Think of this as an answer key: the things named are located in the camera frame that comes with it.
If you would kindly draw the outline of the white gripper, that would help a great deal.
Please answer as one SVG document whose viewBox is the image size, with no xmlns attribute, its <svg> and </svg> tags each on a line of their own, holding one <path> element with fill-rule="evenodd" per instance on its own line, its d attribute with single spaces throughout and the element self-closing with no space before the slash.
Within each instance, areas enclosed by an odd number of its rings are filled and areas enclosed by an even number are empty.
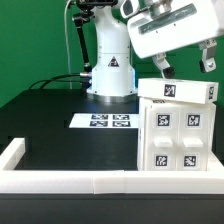
<svg viewBox="0 0 224 224">
<path fill-rule="evenodd" d="M 166 53 L 191 44 L 199 44 L 203 73 L 216 69 L 215 38 L 224 35 L 224 0 L 172 0 L 172 10 L 152 18 L 143 11 L 127 22 L 135 53 L 140 58 L 152 57 L 165 79 L 175 76 Z"/>
</svg>

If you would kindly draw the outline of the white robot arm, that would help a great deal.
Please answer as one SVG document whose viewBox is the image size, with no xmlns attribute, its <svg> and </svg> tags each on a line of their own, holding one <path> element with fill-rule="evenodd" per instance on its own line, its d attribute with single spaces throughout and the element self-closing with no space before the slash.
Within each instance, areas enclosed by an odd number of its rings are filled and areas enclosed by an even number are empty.
<svg viewBox="0 0 224 224">
<path fill-rule="evenodd" d="M 97 63 L 87 94 L 104 102 L 125 102 L 137 95 L 130 52 L 153 59 L 165 78 L 174 75 L 166 53 L 191 44 L 202 50 L 200 68 L 216 69 L 215 39 L 224 35 L 224 0 L 116 0 L 128 20 L 112 15 L 113 7 L 99 3 L 94 12 Z"/>
</svg>

